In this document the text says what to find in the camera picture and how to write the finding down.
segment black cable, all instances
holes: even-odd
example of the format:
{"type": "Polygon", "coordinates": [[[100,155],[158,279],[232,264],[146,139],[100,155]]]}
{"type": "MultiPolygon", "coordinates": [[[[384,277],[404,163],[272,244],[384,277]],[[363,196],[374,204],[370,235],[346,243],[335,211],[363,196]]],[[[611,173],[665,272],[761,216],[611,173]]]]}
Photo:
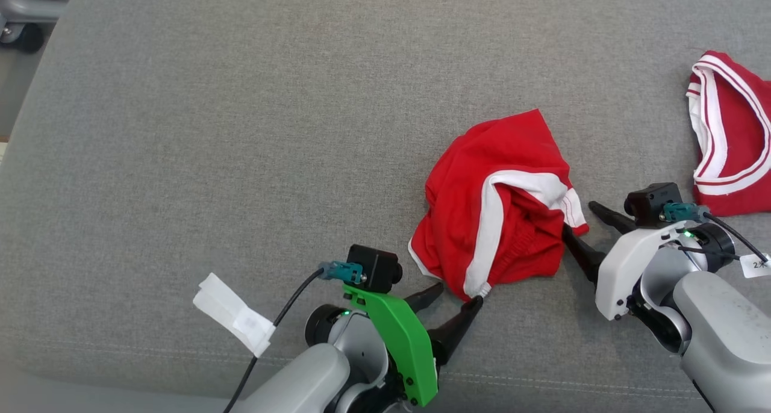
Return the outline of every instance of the black cable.
{"type": "Polygon", "coordinates": [[[684,250],[686,252],[692,252],[692,253],[704,253],[706,255],[716,255],[716,256],[721,256],[722,258],[735,259],[737,261],[740,259],[740,257],[735,253],[713,252],[710,250],[699,249],[697,247],[678,246],[677,250],[684,250]]]}
{"type": "MultiPolygon", "coordinates": [[[[273,326],[275,328],[278,327],[278,323],[281,323],[281,320],[284,319],[284,315],[289,312],[289,308],[292,307],[293,304],[295,304],[295,301],[297,301],[297,298],[300,297],[300,294],[303,292],[305,287],[308,286],[308,284],[313,281],[313,279],[316,279],[320,276],[320,274],[324,273],[324,269],[318,269],[311,274],[311,276],[308,276],[308,279],[303,281],[302,284],[300,284],[300,287],[298,287],[297,290],[295,290],[295,293],[292,294],[292,297],[289,298],[289,301],[287,301],[287,304],[284,305],[284,309],[281,310],[281,312],[278,313],[278,317],[273,321],[273,326]]],[[[225,407],[225,409],[222,411],[222,413],[229,413],[231,408],[236,404],[236,401],[239,401],[240,393],[243,391],[243,386],[246,386],[246,380],[249,379],[249,375],[251,374],[251,370],[254,369],[254,366],[257,363],[257,357],[253,356],[251,358],[251,361],[249,361],[249,366],[246,368],[246,372],[243,373],[242,380],[239,383],[239,386],[236,388],[235,393],[233,394],[233,397],[231,398],[231,401],[228,402],[228,407],[225,407]]]]}
{"type": "Polygon", "coordinates": [[[747,248],[751,250],[752,253],[756,254],[762,262],[769,262],[768,258],[766,258],[766,256],[763,255],[763,253],[758,250],[758,248],[753,246],[752,243],[750,243],[749,240],[747,240],[747,238],[744,238],[744,235],[741,235],[740,233],[736,232],[735,229],[733,229],[729,224],[722,221],[721,218],[718,218],[718,216],[714,216],[713,213],[704,213],[704,217],[708,218],[714,223],[717,223],[719,226],[722,226],[722,228],[730,232],[733,235],[733,237],[738,238],[738,240],[744,243],[744,245],[747,246],[747,248]]]}

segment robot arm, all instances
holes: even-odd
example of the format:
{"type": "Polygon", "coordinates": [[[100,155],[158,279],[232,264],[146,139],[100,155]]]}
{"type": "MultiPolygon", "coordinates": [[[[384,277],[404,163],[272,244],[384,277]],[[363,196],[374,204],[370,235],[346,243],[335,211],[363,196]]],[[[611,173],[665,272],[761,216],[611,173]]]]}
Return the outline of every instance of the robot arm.
{"type": "Polygon", "coordinates": [[[682,369],[713,410],[771,409],[771,319],[713,273],[689,273],[674,298],[692,331],[682,369]]]}
{"type": "Polygon", "coordinates": [[[305,326],[308,350],[240,405],[242,413],[385,413],[403,402],[427,405],[438,373],[482,307],[465,303],[439,328],[426,330],[416,312],[442,284],[401,299],[388,294],[402,268],[396,255],[354,245],[347,262],[322,263],[322,279],[341,279],[350,309],[325,304],[305,326]]]}
{"type": "Polygon", "coordinates": [[[675,183],[630,193],[634,220],[590,202],[622,237],[608,255],[572,229],[563,240],[609,320],[637,317],[658,342],[682,356],[682,368],[715,411],[771,411],[771,320],[715,272],[736,258],[725,230],[712,223],[685,228],[675,183]]]}

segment green plastic part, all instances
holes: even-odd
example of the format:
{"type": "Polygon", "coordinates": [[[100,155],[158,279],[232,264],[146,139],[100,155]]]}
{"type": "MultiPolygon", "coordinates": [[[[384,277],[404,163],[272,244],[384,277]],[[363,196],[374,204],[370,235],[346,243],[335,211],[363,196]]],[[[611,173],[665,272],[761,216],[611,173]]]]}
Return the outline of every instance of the green plastic part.
{"type": "Polygon", "coordinates": [[[415,312],[398,297],[370,293],[345,284],[342,289],[352,295],[352,306],[369,314],[403,376],[408,401],[414,399],[417,405],[426,407],[439,391],[439,385],[431,340],[415,312]]]}

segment gray fabric surface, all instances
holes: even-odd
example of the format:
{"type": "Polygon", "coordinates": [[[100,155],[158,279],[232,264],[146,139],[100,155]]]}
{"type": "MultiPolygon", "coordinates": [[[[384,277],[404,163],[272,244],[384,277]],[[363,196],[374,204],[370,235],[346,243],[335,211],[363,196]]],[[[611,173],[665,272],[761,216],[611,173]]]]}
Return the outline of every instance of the gray fabric surface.
{"type": "MultiPolygon", "coordinates": [[[[352,243],[400,254],[396,293],[429,285],[407,253],[427,174],[470,126],[532,108],[585,210],[650,182],[689,194],[690,67],[713,48],[771,78],[769,1],[72,0],[0,166],[0,356],[227,396],[248,354],[193,307],[207,273],[269,317],[352,243]]],[[[769,219],[731,223],[769,249],[769,219]]],[[[678,358],[604,320],[564,265],[493,290],[430,410],[706,411],[678,358]]],[[[769,279],[721,275],[771,312],[769,279]]],[[[340,291],[309,287],[253,385],[340,291]]]]}

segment couch cushion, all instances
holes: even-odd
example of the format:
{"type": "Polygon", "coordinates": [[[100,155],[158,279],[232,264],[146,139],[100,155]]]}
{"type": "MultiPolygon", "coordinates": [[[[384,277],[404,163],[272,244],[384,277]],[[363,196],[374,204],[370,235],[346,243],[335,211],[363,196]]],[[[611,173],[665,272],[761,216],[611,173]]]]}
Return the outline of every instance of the couch cushion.
{"type": "MultiPolygon", "coordinates": [[[[193,307],[207,273],[270,317],[352,243],[400,254],[396,293],[429,285],[407,242],[433,164],[472,125],[533,108],[585,210],[651,182],[689,197],[691,65],[713,48],[771,78],[769,1],[72,0],[0,166],[0,358],[228,396],[249,356],[193,307]]],[[[771,248],[768,214],[730,221],[771,248]]],[[[771,312],[769,279],[721,276],[771,312]]],[[[677,356],[592,294],[570,258],[496,287],[432,410],[706,410],[677,356]]],[[[312,284],[252,383],[340,296],[312,284]]]]}

